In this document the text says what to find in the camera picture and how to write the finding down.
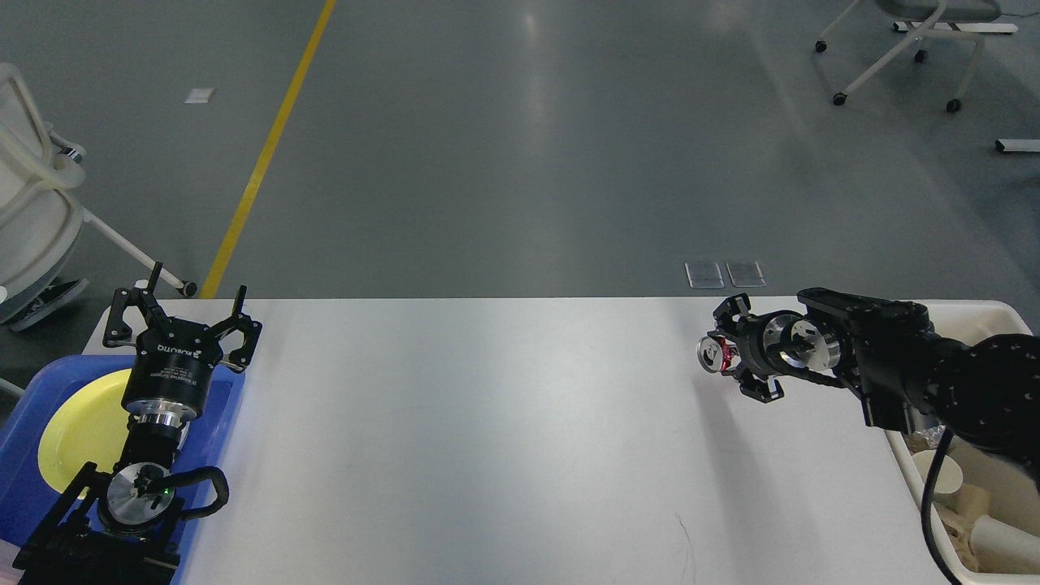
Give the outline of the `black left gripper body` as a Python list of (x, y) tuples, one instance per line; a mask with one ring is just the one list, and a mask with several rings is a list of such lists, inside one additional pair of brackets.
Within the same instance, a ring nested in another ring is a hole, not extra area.
[(170, 403), (183, 421), (200, 418), (220, 362), (222, 348), (214, 340), (183, 342), (163, 333), (141, 333), (120, 404), (141, 416), (149, 405)]

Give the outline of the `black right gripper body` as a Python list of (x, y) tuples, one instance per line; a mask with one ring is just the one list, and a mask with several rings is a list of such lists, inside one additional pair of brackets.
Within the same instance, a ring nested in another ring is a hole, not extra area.
[(743, 316), (739, 326), (740, 362), (759, 379), (822, 374), (842, 360), (835, 330), (794, 311)]

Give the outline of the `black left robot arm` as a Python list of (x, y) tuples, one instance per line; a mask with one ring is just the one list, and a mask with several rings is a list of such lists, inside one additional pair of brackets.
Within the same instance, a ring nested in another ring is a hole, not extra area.
[(128, 433), (119, 458), (111, 470), (83, 464), (48, 508), (12, 560), (22, 584), (171, 584), (178, 530), (229, 503), (224, 472), (212, 463), (187, 469), (182, 452), (206, 422), (216, 371), (246, 370), (262, 323), (245, 312), (245, 286), (217, 323), (170, 316), (154, 292), (161, 271), (156, 263), (144, 285), (118, 288), (106, 322), (105, 347), (134, 351), (120, 397)]

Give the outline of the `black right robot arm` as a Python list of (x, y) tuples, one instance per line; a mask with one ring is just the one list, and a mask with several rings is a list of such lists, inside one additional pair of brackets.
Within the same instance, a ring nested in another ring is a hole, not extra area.
[(850, 390), (866, 426), (909, 433), (941, 426), (925, 475), (925, 545), (951, 584), (962, 583), (940, 552), (932, 522), (938, 474), (955, 438), (1038, 481), (1038, 338), (999, 334), (968, 345), (940, 336), (917, 302), (806, 288), (804, 307), (754, 314), (746, 292), (725, 297), (697, 345), (703, 370), (768, 404), (781, 378)]

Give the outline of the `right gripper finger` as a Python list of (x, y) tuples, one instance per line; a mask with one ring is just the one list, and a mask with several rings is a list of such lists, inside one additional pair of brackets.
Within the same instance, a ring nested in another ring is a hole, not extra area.
[(739, 338), (744, 326), (753, 319), (751, 299), (740, 292), (726, 299), (713, 311), (713, 335), (725, 338)]
[(733, 379), (738, 382), (742, 395), (760, 403), (769, 404), (785, 396), (782, 385), (776, 379), (768, 376), (765, 380), (761, 380), (753, 371), (743, 366), (733, 370)]

